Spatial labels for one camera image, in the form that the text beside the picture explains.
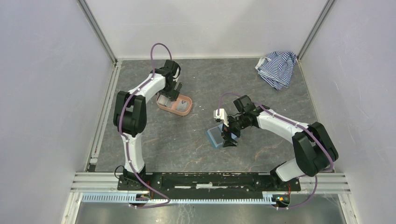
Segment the teal card holder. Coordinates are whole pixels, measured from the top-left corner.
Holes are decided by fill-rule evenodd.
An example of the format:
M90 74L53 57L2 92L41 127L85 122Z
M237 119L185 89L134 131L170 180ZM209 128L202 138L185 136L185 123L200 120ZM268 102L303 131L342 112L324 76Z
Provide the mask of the teal card holder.
M223 147L222 134L223 123L208 129L205 133L213 148L219 149Z

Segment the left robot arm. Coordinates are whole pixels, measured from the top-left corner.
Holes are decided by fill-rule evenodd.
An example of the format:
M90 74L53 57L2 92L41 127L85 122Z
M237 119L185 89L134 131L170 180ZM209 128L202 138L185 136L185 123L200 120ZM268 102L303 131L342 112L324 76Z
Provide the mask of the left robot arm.
M141 149L141 134L147 124L147 102L156 94L176 101L182 87L178 81L180 74L180 65L166 60L163 67L153 69L137 87L117 93L113 123L122 137L126 159L120 179L129 180L135 190L147 184Z

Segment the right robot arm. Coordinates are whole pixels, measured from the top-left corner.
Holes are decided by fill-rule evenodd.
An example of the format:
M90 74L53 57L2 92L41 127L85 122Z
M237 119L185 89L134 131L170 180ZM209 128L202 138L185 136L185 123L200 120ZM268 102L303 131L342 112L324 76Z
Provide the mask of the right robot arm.
M290 180L302 176L314 177L322 171L331 171L339 154L323 124L297 122L269 107L251 101L247 95L234 100L235 115L227 114L219 105L213 112L217 122L222 122L223 147L235 147L241 130L256 127L272 132L292 144L294 158L270 172L270 185L275 190L284 189Z

